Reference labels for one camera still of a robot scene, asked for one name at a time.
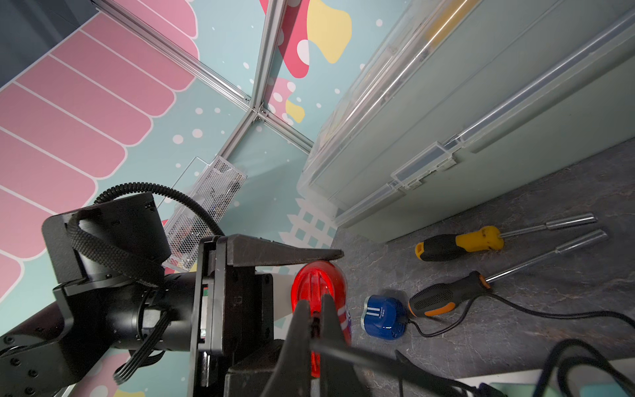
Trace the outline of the orange handled screwdriver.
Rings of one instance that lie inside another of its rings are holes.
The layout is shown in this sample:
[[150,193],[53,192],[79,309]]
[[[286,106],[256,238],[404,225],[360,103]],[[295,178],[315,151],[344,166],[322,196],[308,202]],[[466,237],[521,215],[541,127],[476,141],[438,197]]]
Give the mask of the orange handled screwdriver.
[[551,251],[534,256],[516,266],[512,266],[493,276],[484,277],[478,271],[453,282],[436,283],[419,291],[408,300],[408,310],[416,318],[434,317],[453,311],[459,304],[480,294],[489,293],[495,281],[522,271],[544,261],[595,245],[609,238],[607,232],[597,229],[581,237],[570,240]]

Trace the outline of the white power strip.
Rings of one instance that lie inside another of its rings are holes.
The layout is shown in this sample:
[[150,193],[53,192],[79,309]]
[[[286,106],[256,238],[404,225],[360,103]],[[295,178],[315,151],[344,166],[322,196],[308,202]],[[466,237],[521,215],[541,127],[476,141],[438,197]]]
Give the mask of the white power strip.
[[459,379],[459,382],[470,386],[479,386],[485,383],[501,391],[506,396],[532,396],[540,375],[540,370],[530,370],[473,376]]

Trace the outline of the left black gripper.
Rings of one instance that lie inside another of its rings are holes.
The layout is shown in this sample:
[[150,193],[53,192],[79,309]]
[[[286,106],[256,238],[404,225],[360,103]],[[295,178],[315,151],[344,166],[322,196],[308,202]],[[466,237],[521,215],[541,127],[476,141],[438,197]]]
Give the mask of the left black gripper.
[[293,266],[344,257],[340,249],[300,248],[236,234],[198,246],[190,396],[260,396],[284,340],[274,339],[274,282],[261,266]]

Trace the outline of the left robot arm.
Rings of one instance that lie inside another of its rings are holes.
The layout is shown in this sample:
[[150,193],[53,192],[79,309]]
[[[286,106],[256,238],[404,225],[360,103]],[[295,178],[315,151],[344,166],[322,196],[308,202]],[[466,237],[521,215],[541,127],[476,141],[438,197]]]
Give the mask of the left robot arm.
[[[170,247],[155,196],[191,210],[210,231],[194,273],[166,274]],[[325,331],[350,337],[337,249],[297,248],[226,236],[212,215],[177,190],[127,183],[93,205],[48,218],[42,234],[58,279],[55,301],[1,339],[1,393],[53,396],[78,385],[112,348],[130,352],[117,385],[167,352],[190,354],[191,396],[307,396],[319,366],[309,349]],[[291,340],[273,335],[273,280],[264,266],[299,265],[325,280],[321,322],[309,297],[294,306]]]

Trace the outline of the yellow handled screwdriver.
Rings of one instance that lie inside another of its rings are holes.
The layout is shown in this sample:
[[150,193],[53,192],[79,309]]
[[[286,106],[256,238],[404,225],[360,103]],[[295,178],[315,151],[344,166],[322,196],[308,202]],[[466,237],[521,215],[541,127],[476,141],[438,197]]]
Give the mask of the yellow handled screwdriver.
[[593,213],[583,213],[568,218],[555,219],[501,233],[495,226],[485,226],[475,232],[464,234],[440,234],[427,238],[415,247],[415,255],[421,261],[451,261],[468,253],[479,251],[500,251],[504,248],[504,239],[529,233],[555,231],[565,228],[576,228],[597,223]]

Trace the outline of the green plastic storage box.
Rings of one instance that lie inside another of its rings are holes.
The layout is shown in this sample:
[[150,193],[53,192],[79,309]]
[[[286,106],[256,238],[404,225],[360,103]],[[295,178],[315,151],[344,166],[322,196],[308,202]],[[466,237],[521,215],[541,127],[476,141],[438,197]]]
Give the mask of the green plastic storage box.
[[386,242],[633,136],[633,2],[417,2],[323,125],[298,189]]

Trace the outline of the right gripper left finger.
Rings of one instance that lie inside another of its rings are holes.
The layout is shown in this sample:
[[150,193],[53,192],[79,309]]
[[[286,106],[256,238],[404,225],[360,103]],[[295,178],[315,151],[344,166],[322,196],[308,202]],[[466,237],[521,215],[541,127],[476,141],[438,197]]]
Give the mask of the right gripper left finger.
[[311,392],[311,329],[307,300],[297,303],[275,370],[261,396],[309,396]]

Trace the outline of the red electric shaver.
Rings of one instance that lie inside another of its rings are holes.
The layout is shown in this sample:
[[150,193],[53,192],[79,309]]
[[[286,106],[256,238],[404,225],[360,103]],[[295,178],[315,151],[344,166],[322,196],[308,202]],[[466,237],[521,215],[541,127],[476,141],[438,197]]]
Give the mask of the red electric shaver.
[[312,338],[319,338],[322,320],[322,298],[330,295],[335,304],[344,340],[352,344],[352,318],[347,308],[347,281],[341,270],[330,261],[314,261],[304,266],[295,276],[291,288],[292,310],[299,301],[309,302]]

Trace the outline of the blue shaver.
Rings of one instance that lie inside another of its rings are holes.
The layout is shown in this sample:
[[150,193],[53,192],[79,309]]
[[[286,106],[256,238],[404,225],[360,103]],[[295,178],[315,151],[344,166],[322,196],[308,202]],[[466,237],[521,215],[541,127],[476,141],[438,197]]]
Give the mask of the blue shaver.
[[405,334],[407,323],[406,310],[398,299],[374,294],[365,300],[360,324],[368,335],[396,340]]

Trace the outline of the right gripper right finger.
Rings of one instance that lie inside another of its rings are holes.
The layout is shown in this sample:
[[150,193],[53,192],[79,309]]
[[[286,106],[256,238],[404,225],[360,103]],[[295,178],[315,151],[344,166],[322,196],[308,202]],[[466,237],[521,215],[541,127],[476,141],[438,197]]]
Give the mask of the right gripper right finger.
[[330,294],[325,294],[322,297],[320,336],[318,337],[321,396],[370,395],[354,365],[347,361],[350,350],[341,329],[334,298]]

